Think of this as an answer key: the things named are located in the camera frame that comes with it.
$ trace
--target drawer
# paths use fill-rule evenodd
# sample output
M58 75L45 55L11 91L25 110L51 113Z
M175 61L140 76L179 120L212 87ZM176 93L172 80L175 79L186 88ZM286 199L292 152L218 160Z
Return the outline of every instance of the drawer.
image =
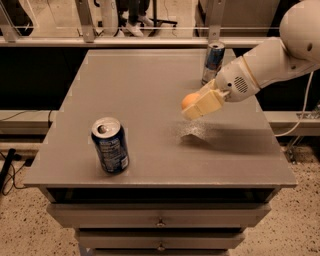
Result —
M234 249L243 240L243 233L215 229L114 229L76 232L76 239L92 249Z
M254 227L269 204L52 204L48 212L73 228Z
M94 256L229 256L227 250L93 250Z

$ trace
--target yellow ball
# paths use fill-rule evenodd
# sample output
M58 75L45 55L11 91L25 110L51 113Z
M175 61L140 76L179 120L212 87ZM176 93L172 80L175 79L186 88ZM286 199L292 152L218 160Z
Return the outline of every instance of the yellow ball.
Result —
M190 104L192 104L197 98L200 96L199 93L190 93L181 102L181 108L184 110L186 107L188 107Z

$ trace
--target table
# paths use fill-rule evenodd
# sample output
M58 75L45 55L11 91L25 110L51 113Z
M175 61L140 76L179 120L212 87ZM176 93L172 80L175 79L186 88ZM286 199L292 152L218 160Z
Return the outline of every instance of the table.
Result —
M296 186L255 97L183 120L180 102L200 88L204 57L88 52L25 184L95 255L229 255L280 189ZM126 131L130 164L119 175L102 171L90 138L105 116Z

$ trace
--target soda can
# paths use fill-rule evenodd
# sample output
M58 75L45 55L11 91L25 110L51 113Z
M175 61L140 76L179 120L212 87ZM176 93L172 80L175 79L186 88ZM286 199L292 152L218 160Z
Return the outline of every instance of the soda can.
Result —
M202 84L210 82L220 71L225 51L224 43L214 41L208 45L206 59L204 63Z
M105 172L120 173L128 166L125 132L116 118L105 117L97 120L92 126L91 138Z

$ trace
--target drawer handle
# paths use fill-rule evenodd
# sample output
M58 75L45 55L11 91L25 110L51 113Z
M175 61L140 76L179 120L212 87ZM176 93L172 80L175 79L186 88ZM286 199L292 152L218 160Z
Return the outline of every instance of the drawer handle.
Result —
M159 222L156 224L158 228L164 228L166 223L162 221L162 218L159 218Z
M159 245L159 247L157 248L157 250L158 250L159 252L163 252L163 251L166 250L166 248L162 245L162 243L160 243L160 245Z

